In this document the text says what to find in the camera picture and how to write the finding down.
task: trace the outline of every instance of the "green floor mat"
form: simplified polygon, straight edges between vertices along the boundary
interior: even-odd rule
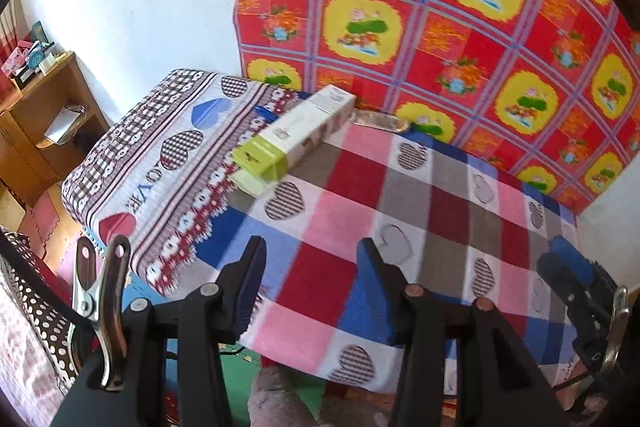
[[[220,344],[221,351],[235,351],[240,346],[224,346]],[[234,417],[236,427],[249,425],[249,413],[246,404],[249,400],[251,382],[260,371],[260,355],[249,349],[231,356],[222,356],[222,371],[225,378],[226,395],[229,399],[231,414]],[[320,407],[320,401],[324,394],[324,380],[305,375],[293,369],[290,371],[293,387],[315,415]]]

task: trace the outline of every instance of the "product box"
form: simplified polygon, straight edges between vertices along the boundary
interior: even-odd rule
[[[253,196],[281,179],[350,117],[355,95],[325,86],[232,152],[241,169],[232,181]]]

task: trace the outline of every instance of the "wooden shelf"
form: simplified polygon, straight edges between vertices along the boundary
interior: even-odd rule
[[[27,100],[36,90],[52,80],[60,70],[62,70],[70,61],[74,60],[75,58],[76,54],[74,52],[66,52],[66,54],[63,55],[62,58],[56,61],[56,65],[51,68],[49,73],[38,73],[36,77],[26,86],[24,86],[23,90],[21,90],[22,98],[18,100],[15,105],[18,105],[24,100]]]
[[[22,98],[0,114],[0,178],[27,204],[34,205],[44,190],[77,167],[86,152],[73,140],[44,145],[44,133],[66,105],[84,105],[82,127],[95,138],[109,124],[68,52],[47,74],[38,74],[22,90]]]

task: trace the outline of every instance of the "curtain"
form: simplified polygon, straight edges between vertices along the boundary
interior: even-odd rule
[[[11,52],[18,45],[18,35],[15,31],[15,3],[9,4],[0,13],[0,65],[4,63]]]
[[[0,66],[18,45],[15,27],[15,2],[10,0],[0,13]],[[22,94],[15,83],[0,71],[0,112],[12,107],[21,97]]]

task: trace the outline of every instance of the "bed sheet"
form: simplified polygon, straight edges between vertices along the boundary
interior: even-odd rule
[[[234,190],[230,151],[295,92],[179,70],[98,142],[63,184],[65,204],[107,243],[129,235],[132,269],[182,298],[265,237],[268,263],[244,345],[372,391],[395,390],[402,352],[372,329],[355,251],[383,256],[444,299],[494,300],[552,383],[575,356],[566,308],[537,276],[548,241],[576,244],[575,217],[489,163],[433,138],[347,124],[262,197]],[[445,392],[456,393],[455,350]]]

